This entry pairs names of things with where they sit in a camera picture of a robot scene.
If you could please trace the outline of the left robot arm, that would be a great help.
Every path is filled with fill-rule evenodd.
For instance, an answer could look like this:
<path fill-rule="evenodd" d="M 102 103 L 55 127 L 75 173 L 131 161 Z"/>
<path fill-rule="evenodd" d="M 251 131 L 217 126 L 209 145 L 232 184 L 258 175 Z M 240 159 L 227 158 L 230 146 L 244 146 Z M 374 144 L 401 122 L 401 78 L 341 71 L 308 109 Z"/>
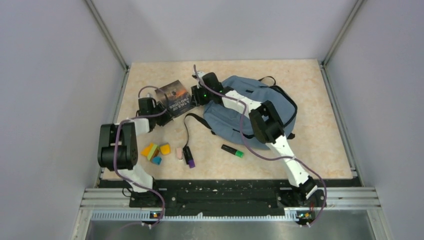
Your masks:
<path fill-rule="evenodd" d="M 138 165 L 137 137 L 152 132 L 156 126 L 166 125 L 174 115 L 167 96 L 162 102 L 141 97 L 138 107 L 135 117 L 100 126 L 97 161 L 100 167 L 129 183 L 133 192 L 142 193 L 141 200 L 147 206 L 154 207 L 160 202 L 161 194 L 153 188 L 154 178 Z"/>

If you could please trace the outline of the dark sunset cover book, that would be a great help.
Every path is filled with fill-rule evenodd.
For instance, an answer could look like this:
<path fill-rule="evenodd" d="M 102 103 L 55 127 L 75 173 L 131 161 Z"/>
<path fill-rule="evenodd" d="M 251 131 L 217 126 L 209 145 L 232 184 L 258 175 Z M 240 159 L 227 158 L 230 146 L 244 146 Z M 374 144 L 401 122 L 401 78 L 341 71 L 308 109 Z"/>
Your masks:
<path fill-rule="evenodd" d="M 159 101 L 164 104 L 175 117 L 179 117 L 194 108 L 192 96 L 179 80 L 175 80 L 155 90 Z"/>

